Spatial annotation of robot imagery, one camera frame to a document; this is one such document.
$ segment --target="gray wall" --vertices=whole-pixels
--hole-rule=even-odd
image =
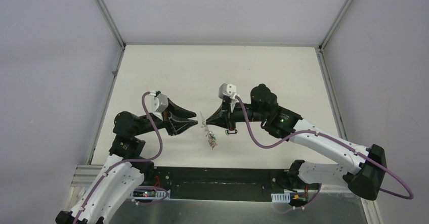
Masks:
[[[54,223],[119,56],[94,0],[0,0],[0,223]]]
[[[351,141],[386,150],[414,200],[384,193],[385,223],[425,222],[429,208],[429,0],[356,0],[325,51]],[[383,187],[405,193],[386,176]]]

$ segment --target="cable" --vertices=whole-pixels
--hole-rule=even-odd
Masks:
[[[295,209],[294,208],[291,208],[291,209],[289,209],[289,210],[287,210],[287,211],[278,211],[278,210],[276,210],[276,208],[274,208],[274,206],[273,205],[271,205],[272,207],[273,207],[273,209],[277,212],[277,213],[279,213],[279,214],[286,214],[286,213],[288,213],[288,212],[290,212],[291,210],[296,210],[296,209],[305,209],[305,207],[307,207],[311,202],[313,202],[314,200],[315,200],[315,198],[317,197],[317,195],[319,194],[319,192],[320,192],[320,190],[322,189],[322,184],[319,184],[319,188],[317,189],[317,191],[316,191],[316,193],[314,194],[314,196],[311,198],[311,200],[309,200],[308,202],[307,202],[307,204],[305,204],[305,205],[303,205],[303,206],[300,206],[300,207],[296,207]]]
[[[294,132],[294,133],[292,133],[292,134],[290,134],[290,135],[286,136],[285,138],[283,138],[283,139],[279,140],[278,142],[276,142],[276,143],[274,143],[274,144],[272,144],[272,145],[264,146],[264,145],[262,145],[261,143],[259,143],[259,142],[255,139],[255,137],[254,137],[254,135],[253,135],[252,129],[250,128],[249,118],[247,117],[246,107],[244,106],[243,101],[241,100],[241,98],[240,98],[239,96],[236,96],[235,98],[236,98],[236,99],[238,100],[238,102],[240,103],[241,110],[243,111],[244,120],[246,121],[246,126],[247,126],[247,130],[249,131],[250,138],[252,138],[253,142],[254,142],[257,146],[259,146],[259,147],[261,147],[261,148],[264,148],[264,149],[273,148],[273,147],[275,147],[275,146],[278,146],[278,145],[279,145],[279,144],[281,144],[282,142],[284,142],[284,141],[288,140],[289,138],[294,137],[294,136],[299,135],[299,134],[302,134],[302,133],[311,133],[311,134],[316,134],[316,132],[315,132],[315,131],[313,131],[313,130],[300,130],[300,131],[296,131],[296,132]],[[399,183],[400,183],[400,184],[405,188],[405,190],[408,192],[408,195],[409,195],[409,196],[405,196],[405,195],[397,194],[397,193],[394,193],[394,192],[392,192],[392,191],[385,190],[385,189],[383,189],[383,188],[380,188],[380,191],[385,192],[385,193],[387,193],[387,194],[391,194],[391,195],[396,196],[396,197],[399,197],[399,198],[407,199],[407,200],[412,200],[412,199],[414,198],[414,194],[413,194],[413,192],[411,191],[410,187],[409,187],[409,186],[408,186],[408,185],[407,185],[407,184],[406,184],[406,183],[405,183],[405,182],[404,182],[400,177],[398,177],[396,174],[394,174],[392,171],[388,170],[387,168],[385,168],[384,166],[382,166],[382,165],[381,165],[381,164],[379,164],[378,162],[376,162],[376,161],[372,160],[371,158],[369,158],[369,157],[365,156],[364,154],[360,153],[359,151],[356,151],[356,149],[354,149],[353,147],[351,147],[351,146],[349,146],[349,145],[347,145],[347,144],[343,143],[342,141],[340,141],[340,140],[338,140],[338,139],[336,139],[336,138],[334,138],[334,137],[331,137],[331,136],[329,136],[329,135],[327,135],[327,134],[324,134],[324,133],[318,133],[318,135],[319,135],[319,136],[321,136],[321,137],[325,137],[325,138],[327,138],[327,139],[329,139],[329,140],[331,140],[331,141],[333,141],[333,142],[335,142],[335,143],[340,144],[340,145],[341,145],[341,146],[343,146],[344,148],[346,148],[346,149],[348,149],[348,150],[350,150],[350,151],[354,152],[356,155],[358,155],[358,156],[362,157],[362,158],[363,158],[363,159],[365,159],[366,161],[369,161],[370,163],[374,164],[375,166],[377,166],[378,168],[380,168],[381,170],[383,170],[384,172],[386,172],[387,174],[389,174],[390,176],[392,176],[394,179],[396,179],[396,181],[398,181],[398,182],[399,182]]]
[[[165,189],[163,189],[163,188],[160,188],[160,187],[141,186],[141,187],[137,187],[137,188],[135,188],[134,190],[161,190],[161,191],[164,191],[164,192],[165,192],[165,196],[164,196],[164,197],[162,197],[161,199],[159,199],[159,200],[153,200],[153,201],[151,201],[151,202],[147,202],[147,203],[143,203],[143,202],[136,202],[136,203],[138,203],[139,205],[153,205],[153,204],[157,204],[157,203],[159,203],[159,202],[161,202],[161,201],[165,200],[165,199],[169,196],[168,191],[167,191],[167,190],[165,190]]]
[[[149,119],[149,121],[150,121],[150,124],[152,125],[153,129],[155,130],[156,136],[158,137],[158,140],[159,140],[159,151],[158,151],[158,153],[157,153],[155,156],[153,156],[153,157],[151,157],[151,158],[147,158],[147,159],[126,159],[126,160],[119,161],[119,162],[117,162],[117,163],[113,164],[109,169],[107,169],[107,171],[105,171],[106,176],[109,174],[109,172],[110,172],[110,171],[112,171],[115,167],[117,167],[118,165],[120,165],[120,164],[122,164],[122,163],[126,163],[126,162],[149,162],[149,161],[152,161],[152,160],[156,159],[157,157],[159,157],[159,156],[161,155],[161,152],[162,152],[162,139],[161,139],[161,134],[159,133],[159,130],[158,130],[158,128],[156,127],[156,124],[155,124],[155,122],[153,121],[152,116],[150,115],[150,113],[149,113],[149,111],[148,111],[148,109],[147,109],[147,107],[146,107],[146,104],[145,104],[145,97],[146,97],[147,95],[149,95],[149,94],[150,94],[150,92],[145,92],[145,93],[142,95],[142,106],[143,106],[143,110],[144,110],[144,111],[145,111],[145,113],[146,113],[146,116],[148,117],[148,119]],[[82,213],[82,209],[84,209],[84,208],[85,208],[85,206],[88,204],[88,201],[90,200],[90,198],[91,198],[91,196],[93,195],[94,191],[96,190],[96,188],[100,185],[101,181],[102,181],[106,176],[102,175],[102,176],[98,179],[98,181],[94,184],[94,187],[90,190],[90,192],[88,193],[88,196],[85,198],[85,200],[84,200],[84,202],[83,202],[83,204],[82,204],[82,206],[81,206],[81,210],[79,210],[79,211],[77,212],[76,217],[74,218],[74,221],[73,221],[73,223],[72,223],[72,224],[76,224],[76,223],[77,223],[77,221],[79,220],[79,216],[80,216],[80,214]]]

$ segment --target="white terminal block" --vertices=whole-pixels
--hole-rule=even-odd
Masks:
[[[219,94],[220,99],[223,99],[224,96],[229,97],[231,100],[231,112],[234,111],[235,104],[238,103],[238,100],[235,98],[236,96],[239,96],[237,94],[237,87],[233,84],[222,84],[219,88]]]
[[[152,98],[152,113],[162,120],[162,112],[168,107],[168,97],[164,94],[158,94],[158,96]]]

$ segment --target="robotic arm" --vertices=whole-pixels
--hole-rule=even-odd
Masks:
[[[227,134],[237,133],[235,123],[245,121],[241,106],[237,104],[237,96],[234,85],[223,84],[219,88],[222,104],[207,119],[206,123],[226,128]],[[364,199],[375,200],[377,198],[384,178],[384,171],[366,161],[356,152],[352,152],[330,139],[320,137],[319,134],[322,133],[337,139],[386,167],[382,147],[374,144],[370,148],[366,148],[324,132],[303,119],[299,114],[279,106],[277,96],[264,84],[253,88],[250,92],[250,98],[251,103],[244,104],[247,118],[250,121],[261,122],[261,128],[273,137],[282,139],[291,136],[288,139],[291,142],[308,147],[337,163],[317,164],[296,160],[287,173],[289,178],[297,178],[298,181],[301,180],[306,184],[326,183],[347,186],[353,193]],[[306,130],[315,133],[294,134]],[[259,146],[272,148],[280,143],[281,141],[271,146]]]
[[[194,112],[177,106],[166,95],[159,91],[150,95],[154,96],[150,116],[158,129],[165,128],[170,136],[175,136],[198,124],[189,119],[196,117]],[[154,164],[140,157],[146,142],[136,136],[154,130],[149,118],[124,111],[115,117],[114,123],[116,137],[106,163],[80,201],[69,212],[57,215],[57,224],[109,223],[125,199],[148,177]]]

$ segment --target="purple cable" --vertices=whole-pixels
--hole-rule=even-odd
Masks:
[[[159,133],[159,130],[158,130],[158,128],[156,127],[156,124],[155,124],[155,122],[153,121],[152,116],[150,115],[150,113],[149,113],[149,111],[148,111],[148,109],[147,109],[147,107],[146,107],[146,104],[145,104],[145,97],[146,97],[147,95],[149,95],[149,94],[150,94],[150,92],[145,92],[145,93],[143,94],[143,96],[142,96],[142,105],[143,105],[143,110],[145,111],[146,116],[148,117],[148,119],[149,119],[149,121],[150,121],[150,124],[152,125],[153,129],[155,130],[156,136],[158,137],[158,140],[159,140],[159,151],[158,151],[158,153],[157,153],[155,156],[153,156],[153,157],[151,157],[151,158],[147,158],[147,159],[126,159],[126,160],[119,161],[119,162],[117,162],[117,163],[113,164],[110,168],[108,168],[108,169],[107,169],[107,171],[105,171],[105,173],[106,173],[106,174],[109,174],[109,172],[110,172],[112,169],[114,169],[116,166],[118,166],[118,165],[120,165],[120,164],[122,164],[122,163],[125,163],[125,162],[149,162],[149,161],[152,161],[152,160],[156,159],[157,157],[159,157],[159,156],[161,155],[161,152],[162,152],[162,139],[161,139],[161,134]],[[105,178],[105,176],[103,176],[103,175],[102,175],[102,176],[98,179],[98,181],[95,183],[94,187],[90,190],[90,192],[88,193],[88,196],[86,197],[85,201],[83,202],[83,204],[82,204],[82,206],[81,206],[82,208],[85,208],[85,206],[88,204],[89,199],[91,198],[91,196],[93,195],[94,191],[95,191],[95,190],[96,190],[96,188],[100,185],[101,181],[102,181],[104,178]],[[77,212],[76,217],[74,218],[74,221],[73,221],[73,223],[72,223],[72,224],[76,224],[76,223],[77,223],[77,221],[79,220],[79,216],[80,216],[80,214],[81,214],[81,213],[82,213],[82,210],[79,210],[79,211]]]
[[[141,186],[141,187],[137,187],[137,188],[135,188],[134,190],[161,190],[161,191],[164,191],[164,192],[165,192],[165,196],[164,196],[164,197],[162,197],[161,199],[159,199],[159,200],[153,200],[153,201],[148,202],[148,203],[138,202],[138,204],[139,204],[139,205],[153,205],[153,204],[157,204],[157,203],[159,203],[159,202],[161,202],[161,201],[165,200],[165,199],[169,196],[168,191],[167,191],[167,190],[165,190],[165,189],[163,189],[163,188],[160,188],[160,187]]]
[[[295,136],[295,135],[298,135],[298,134],[302,134],[302,133],[311,133],[311,134],[316,134],[316,132],[315,132],[315,131],[313,131],[313,130],[300,130],[300,131],[296,131],[296,132],[294,132],[294,133],[292,133],[292,134],[290,134],[290,135],[286,136],[285,138],[283,138],[283,139],[279,140],[278,142],[276,142],[276,143],[274,143],[274,144],[272,144],[272,145],[264,146],[264,145],[262,145],[261,143],[259,143],[259,142],[255,139],[255,137],[254,137],[254,135],[253,135],[253,133],[252,133],[252,129],[250,128],[249,118],[247,117],[246,107],[244,106],[243,101],[241,100],[241,98],[240,98],[239,96],[236,96],[236,99],[237,99],[237,100],[238,100],[238,102],[240,103],[241,110],[243,111],[243,114],[244,114],[244,120],[246,121],[246,126],[247,126],[247,130],[249,131],[250,138],[252,138],[253,142],[254,142],[257,146],[259,146],[259,147],[261,147],[261,148],[264,148],[264,149],[273,148],[273,147],[278,146],[279,144],[281,144],[283,141],[285,141],[285,140],[287,140],[287,139],[289,139],[289,138],[291,138],[291,137],[293,137],[293,136]],[[326,135],[326,134],[324,134],[324,133],[319,133],[318,135],[319,135],[319,136],[322,136],[322,137],[325,137],[325,138],[327,138],[327,139],[329,139],[329,140],[331,140],[331,141],[333,141],[333,142],[335,142],[335,143],[338,143],[338,144],[340,144],[341,146],[343,146],[344,148],[346,148],[346,149],[348,149],[348,150],[350,150],[350,151],[352,151],[352,152],[356,152],[356,149],[354,149],[353,147],[351,147],[351,146],[349,146],[349,145],[347,145],[347,144],[343,143],[342,141],[340,141],[340,140],[338,140],[338,139],[336,139],[336,138],[334,138],[334,137],[331,137],[331,136]],[[387,168],[385,168],[384,166],[382,166],[382,165],[381,165],[381,164],[379,164],[378,162],[376,162],[376,161],[372,160],[371,158],[369,158],[369,157],[365,156],[364,154],[362,154],[362,153],[360,153],[360,152],[357,152],[357,155],[358,155],[358,156],[360,156],[360,157],[362,157],[362,158],[364,158],[365,160],[369,161],[370,163],[374,164],[375,166],[377,166],[378,168],[380,168],[381,170],[383,170],[384,172],[386,172],[387,174],[389,174],[390,176],[392,176],[394,179],[396,179],[396,181],[398,181],[398,182],[399,182],[399,183],[400,183],[400,184],[405,188],[405,190],[408,192],[408,195],[409,195],[409,196],[405,196],[405,195],[397,194],[397,193],[394,193],[394,192],[392,192],[392,191],[385,190],[385,189],[382,189],[382,188],[380,188],[380,191],[385,192],[385,193],[388,193],[388,194],[391,194],[391,195],[396,196],[396,197],[399,197],[399,198],[407,199],[407,200],[412,200],[412,199],[414,198],[414,194],[413,194],[413,192],[411,191],[410,187],[409,187],[409,186],[408,186],[408,185],[407,185],[407,184],[406,184],[406,183],[405,183],[405,182],[404,182],[400,177],[398,177],[396,174],[394,174],[392,171],[388,170]]]
[[[309,200],[308,202],[307,202],[307,204],[305,204],[305,205],[303,205],[303,206],[299,206],[299,207],[297,207],[297,208],[295,208],[295,210],[296,209],[303,209],[303,208],[305,208],[305,207],[307,207],[311,202],[313,202],[313,200],[317,197],[317,195],[319,194],[319,192],[320,192],[320,190],[322,189],[322,184],[319,184],[319,188],[317,189],[317,191],[316,191],[316,193],[314,194],[314,196],[311,198],[311,200]],[[278,210],[276,210],[276,208],[274,208],[274,206],[273,206],[273,209],[277,212],[277,213],[279,213],[279,214],[286,214],[286,213],[288,213],[288,212],[290,212],[291,210],[294,210],[293,208],[291,208],[291,209],[289,209],[289,210],[287,210],[287,211],[278,211]]]

